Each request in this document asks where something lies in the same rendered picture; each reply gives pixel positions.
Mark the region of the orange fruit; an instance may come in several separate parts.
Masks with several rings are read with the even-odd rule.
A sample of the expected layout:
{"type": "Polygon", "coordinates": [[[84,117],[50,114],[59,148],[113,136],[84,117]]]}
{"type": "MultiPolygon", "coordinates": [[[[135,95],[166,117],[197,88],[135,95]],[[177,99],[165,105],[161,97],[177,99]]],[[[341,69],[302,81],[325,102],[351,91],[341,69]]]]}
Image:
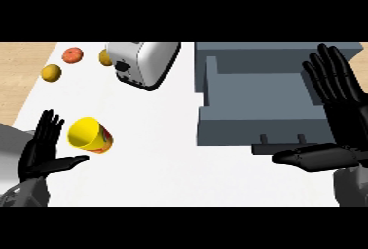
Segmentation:
{"type": "Polygon", "coordinates": [[[82,58],[82,50],[78,47],[72,47],[64,49],[63,54],[62,54],[62,60],[73,64],[81,61],[82,58]]]}

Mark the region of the yellow fruit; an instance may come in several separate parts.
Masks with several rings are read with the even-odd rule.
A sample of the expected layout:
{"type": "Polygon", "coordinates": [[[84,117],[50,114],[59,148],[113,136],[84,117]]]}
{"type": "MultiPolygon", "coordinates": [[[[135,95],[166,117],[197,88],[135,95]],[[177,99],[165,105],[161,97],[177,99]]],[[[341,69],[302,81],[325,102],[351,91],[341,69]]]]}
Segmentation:
{"type": "Polygon", "coordinates": [[[39,72],[41,79],[45,82],[56,82],[62,76],[62,69],[56,64],[48,64],[39,72]]]}
{"type": "Polygon", "coordinates": [[[112,60],[109,58],[109,55],[106,53],[106,50],[101,50],[98,53],[98,62],[103,66],[110,66],[112,65],[112,60]]]}

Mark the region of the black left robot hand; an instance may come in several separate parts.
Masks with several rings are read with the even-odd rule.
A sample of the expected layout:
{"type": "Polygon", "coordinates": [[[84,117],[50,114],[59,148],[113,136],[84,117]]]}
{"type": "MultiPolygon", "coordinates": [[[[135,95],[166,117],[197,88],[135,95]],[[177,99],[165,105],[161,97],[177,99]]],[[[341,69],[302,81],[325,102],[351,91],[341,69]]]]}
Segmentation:
{"type": "Polygon", "coordinates": [[[42,111],[19,160],[17,174],[22,182],[32,178],[45,178],[50,173],[67,171],[88,160],[87,155],[56,158],[63,123],[64,120],[53,114],[53,110],[42,111]]]}

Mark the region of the yellow cup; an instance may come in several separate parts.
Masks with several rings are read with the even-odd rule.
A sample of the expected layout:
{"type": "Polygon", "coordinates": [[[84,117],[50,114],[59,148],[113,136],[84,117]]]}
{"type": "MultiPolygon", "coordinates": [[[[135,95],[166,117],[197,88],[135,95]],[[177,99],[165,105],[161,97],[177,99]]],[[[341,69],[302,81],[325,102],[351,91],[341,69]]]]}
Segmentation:
{"type": "Polygon", "coordinates": [[[82,117],[69,127],[67,142],[75,148],[101,154],[110,149],[113,138],[100,122],[82,117]]]}

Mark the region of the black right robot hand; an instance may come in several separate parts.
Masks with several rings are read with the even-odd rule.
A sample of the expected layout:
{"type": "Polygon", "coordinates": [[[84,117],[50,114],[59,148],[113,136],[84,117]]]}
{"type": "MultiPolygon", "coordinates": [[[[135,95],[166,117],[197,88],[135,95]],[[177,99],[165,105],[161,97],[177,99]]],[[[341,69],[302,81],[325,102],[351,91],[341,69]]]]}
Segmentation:
{"type": "Polygon", "coordinates": [[[368,93],[338,48],[320,43],[301,66],[323,104],[335,142],[280,151],[271,163],[305,172],[368,168],[368,93]]]}

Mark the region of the white toaster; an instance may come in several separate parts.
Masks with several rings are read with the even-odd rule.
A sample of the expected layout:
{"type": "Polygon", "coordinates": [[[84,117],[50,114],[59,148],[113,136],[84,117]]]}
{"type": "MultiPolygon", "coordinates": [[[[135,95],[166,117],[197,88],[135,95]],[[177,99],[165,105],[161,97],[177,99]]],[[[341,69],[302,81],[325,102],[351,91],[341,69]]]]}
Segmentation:
{"type": "Polygon", "coordinates": [[[156,90],[180,48],[180,42],[109,42],[106,53],[118,80],[146,91],[156,90]]]}

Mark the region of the grey cabinet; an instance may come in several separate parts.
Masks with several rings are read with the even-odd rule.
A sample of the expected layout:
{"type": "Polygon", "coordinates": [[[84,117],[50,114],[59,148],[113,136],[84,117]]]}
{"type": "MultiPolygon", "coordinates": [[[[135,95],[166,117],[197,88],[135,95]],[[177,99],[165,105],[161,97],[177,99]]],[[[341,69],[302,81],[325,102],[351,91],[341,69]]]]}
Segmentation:
{"type": "Polygon", "coordinates": [[[203,92],[206,59],[217,59],[220,74],[295,73],[317,51],[319,42],[195,42],[193,89],[203,92]]]}

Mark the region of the grey open drawer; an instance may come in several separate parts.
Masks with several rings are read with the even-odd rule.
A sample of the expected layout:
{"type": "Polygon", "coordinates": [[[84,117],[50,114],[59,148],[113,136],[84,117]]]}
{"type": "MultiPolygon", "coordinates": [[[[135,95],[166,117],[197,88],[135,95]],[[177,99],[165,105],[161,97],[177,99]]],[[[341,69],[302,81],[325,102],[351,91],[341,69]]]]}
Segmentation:
{"type": "Polygon", "coordinates": [[[240,146],[260,142],[329,143],[323,107],[298,73],[221,74],[217,58],[205,62],[205,105],[197,108],[196,144],[240,146]]]}

